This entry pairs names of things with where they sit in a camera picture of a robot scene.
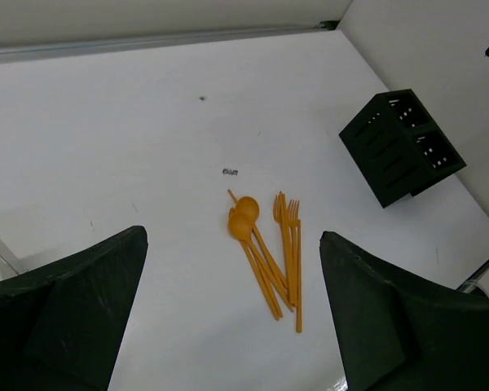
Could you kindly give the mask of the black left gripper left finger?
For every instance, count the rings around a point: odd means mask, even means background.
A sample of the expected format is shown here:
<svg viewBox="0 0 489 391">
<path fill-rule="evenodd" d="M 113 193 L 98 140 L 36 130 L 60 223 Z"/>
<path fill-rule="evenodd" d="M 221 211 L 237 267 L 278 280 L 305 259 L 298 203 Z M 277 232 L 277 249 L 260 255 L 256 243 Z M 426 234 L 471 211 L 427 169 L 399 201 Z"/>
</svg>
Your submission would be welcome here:
<svg viewBox="0 0 489 391">
<path fill-rule="evenodd" d="M 106 390 L 148 252 L 131 226 L 0 281 L 0 390 Z"/>
</svg>

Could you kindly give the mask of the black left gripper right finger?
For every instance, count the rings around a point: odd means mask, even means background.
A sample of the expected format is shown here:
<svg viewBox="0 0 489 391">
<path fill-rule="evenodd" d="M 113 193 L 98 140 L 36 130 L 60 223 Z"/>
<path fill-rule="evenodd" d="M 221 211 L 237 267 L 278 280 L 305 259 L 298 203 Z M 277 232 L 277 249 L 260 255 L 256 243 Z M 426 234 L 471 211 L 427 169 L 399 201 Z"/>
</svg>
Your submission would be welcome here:
<svg viewBox="0 0 489 391">
<path fill-rule="evenodd" d="M 424 279 L 332 231 L 319 254 L 349 389 L 489 390 L 489 297 Z"/>
</svg>

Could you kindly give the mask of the orange chopstick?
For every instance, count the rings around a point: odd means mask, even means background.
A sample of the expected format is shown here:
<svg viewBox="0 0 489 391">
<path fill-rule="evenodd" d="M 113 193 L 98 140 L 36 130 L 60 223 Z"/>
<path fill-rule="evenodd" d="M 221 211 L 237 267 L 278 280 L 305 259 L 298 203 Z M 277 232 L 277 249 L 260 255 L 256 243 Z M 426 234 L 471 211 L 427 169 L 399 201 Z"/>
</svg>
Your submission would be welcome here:
<svg viewBox="0 0 489 391">
<path fill-rule="evenodd" d="M 233 200 L 234 204 L 237 204 L 238 199 L 237 199 L 237 197 L 234 195 L 234 193 L 231 191 L 231 189 L 227 189 L 227 192 L 228 192 L 229 196 L 231 197 L 231 199 Z"/>
</svg>

